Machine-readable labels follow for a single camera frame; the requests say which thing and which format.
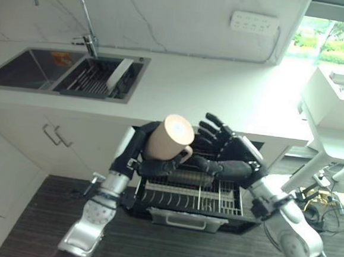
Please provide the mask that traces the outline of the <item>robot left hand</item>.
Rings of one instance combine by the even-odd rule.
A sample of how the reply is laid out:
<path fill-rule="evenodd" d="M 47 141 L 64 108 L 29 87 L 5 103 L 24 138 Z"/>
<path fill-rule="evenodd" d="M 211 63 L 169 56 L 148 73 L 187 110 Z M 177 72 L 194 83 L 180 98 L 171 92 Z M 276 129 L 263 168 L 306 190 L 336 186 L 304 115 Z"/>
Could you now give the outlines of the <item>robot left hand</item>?
<path fill-rule="evenodd" d="M 149 122 L 143 126 L 135 128 L 134 135 L 131 137 L 128 145 L 122 151 L 122 154 L 115 157 L 110 166 L 110 171 L 124 174 L 132 179 L 136 171 L 141 177 L 166 177 L 172 174 L 180 165 L 183 154 L 177 154 L 170 160 L 148 160 L 137 161 L 139 154 L 144 150 L 150 135 L 161 124 L 161 122 Z"/>

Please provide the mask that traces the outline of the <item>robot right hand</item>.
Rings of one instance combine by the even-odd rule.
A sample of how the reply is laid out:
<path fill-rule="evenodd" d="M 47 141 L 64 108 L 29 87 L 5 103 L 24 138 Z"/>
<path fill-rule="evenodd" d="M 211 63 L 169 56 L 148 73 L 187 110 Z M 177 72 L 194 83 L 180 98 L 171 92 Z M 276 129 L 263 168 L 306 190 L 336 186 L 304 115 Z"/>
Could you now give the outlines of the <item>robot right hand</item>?
<path fill-rule="evenodd" d="M 207 148 L 213 159 L 194 154 L 190 164 L 215 180 L 230 180 L 244 189 L 269 175 L 261 152 L 246 136 L 236 133 L 210 112 L 205 118 L 206 121 L 199 122 L 196 141 Z"/>

